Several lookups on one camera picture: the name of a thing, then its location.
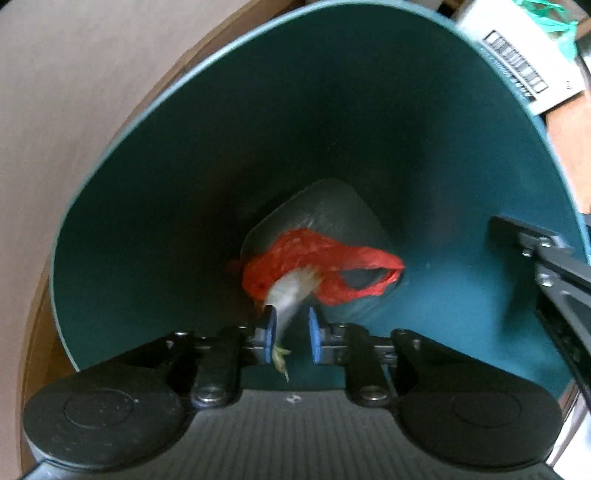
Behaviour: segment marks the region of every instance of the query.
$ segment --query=ribbed rubber surface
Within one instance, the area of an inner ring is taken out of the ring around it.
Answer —
[[[545,464],[505,473],[446,465],[410,443],[389,413],[358,407],[342,391],[245,391],[233,406],[199,413],[174,447],[146,464],[92,476],[37,473],[35,479],[559,479]]]

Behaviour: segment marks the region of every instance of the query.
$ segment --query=green plastic bag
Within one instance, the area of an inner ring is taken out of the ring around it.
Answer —
[[[570,13],[562,5],[545,0],[514,0],[525,9],[532,20],[552,39],[567,60],[577,55],[574,36],[577,33],[577,21],[569,19]]]

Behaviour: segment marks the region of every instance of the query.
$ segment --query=red plastic bag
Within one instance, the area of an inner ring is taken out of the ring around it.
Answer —
[[[322,303],[334,306],[369,295],[381,295],[398,280],[404,263],[396,255],[370,247],[349,247],[308,228],[282,234],[271,248],[246,264],[242,288],[257,301],[264,301],[271,286],[295,268],[313,265],[322,283],[315,295]],[[342,270],[387,268],[375,284],[361,290],[349,287],[339,275]]]

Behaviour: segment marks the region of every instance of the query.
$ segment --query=metal bracket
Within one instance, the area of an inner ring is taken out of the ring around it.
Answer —
[[[591,408],[591,266],[573,258],[560,235],[503,216],[490,233],[535,261],[537,314]]]
[[[391,338],[371,336],[361,325],[330,324],[320,312],[309,310],[312,357],[317,365],[345,368],[345,388],[355,403],[385,407],[392,395],[382,365],[396,363]]]
[[[206,351],[190,391],[195,408],[228,405],[236,397],[242,365],[271,363],[271,350],[277,335],[277,312],[267,306],[259,326],[240,325],[223,329],[206,338]]]

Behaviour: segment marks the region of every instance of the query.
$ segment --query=beige wall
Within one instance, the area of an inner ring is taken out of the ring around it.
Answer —
[[[173,63],[246,0],[12,0],[0,11],[0,472],[19,475],[25,319],[68,199]]]

